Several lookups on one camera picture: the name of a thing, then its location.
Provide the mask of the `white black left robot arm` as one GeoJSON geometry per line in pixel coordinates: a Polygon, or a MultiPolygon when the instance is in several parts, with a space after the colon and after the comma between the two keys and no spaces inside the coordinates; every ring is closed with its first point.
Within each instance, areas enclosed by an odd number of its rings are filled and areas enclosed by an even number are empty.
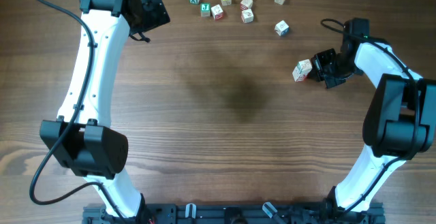
{"type": "Polygon", "coordinates": [[[144,196],[125,169],[127,138],[111,128],[116,71],[128,39],[169,23],[162,0],[80,0],[78,55],[67,95],[55,121],[43,121],[48,156],[93,186],[104,201],[87,207],[85,223],[152,223],[144,196]]]}

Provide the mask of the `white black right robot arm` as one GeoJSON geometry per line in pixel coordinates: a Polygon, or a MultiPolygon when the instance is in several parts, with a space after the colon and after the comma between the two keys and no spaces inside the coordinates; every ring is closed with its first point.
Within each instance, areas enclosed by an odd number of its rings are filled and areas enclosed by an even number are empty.
{"type": "Polygon", "coordinates": [[[327,88],[366,75],[376,88],[365,116],[364,147],[349,174],[333,190],[335,214],[364,212],[388,177],[427,151],[435,135],[435,81],[404,64],[390,44],[370,35],[369,20],[353,18],[335,30],[340,52],[315,54],[309,77],[327,88]]]}

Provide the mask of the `red A wooden block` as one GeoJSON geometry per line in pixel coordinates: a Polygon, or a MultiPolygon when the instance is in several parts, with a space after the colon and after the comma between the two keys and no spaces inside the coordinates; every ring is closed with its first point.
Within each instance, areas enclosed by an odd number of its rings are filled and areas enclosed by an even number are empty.
{"type": "Polygon", "coordinates": [[[297,67],[292,72],[295,82],[301,82],[307,77],[308,72],[306,70],[300,70],[297,67]]]}

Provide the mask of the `red I wooden block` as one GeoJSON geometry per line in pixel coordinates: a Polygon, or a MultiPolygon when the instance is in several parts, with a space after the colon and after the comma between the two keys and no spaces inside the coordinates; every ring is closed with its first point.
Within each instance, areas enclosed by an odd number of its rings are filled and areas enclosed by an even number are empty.
{"type": "Polygon", "coordinates": [[[312,64],[310,59],[299,61],[296,66],[298,75],[307,75],[312,70],[312,64]]]}

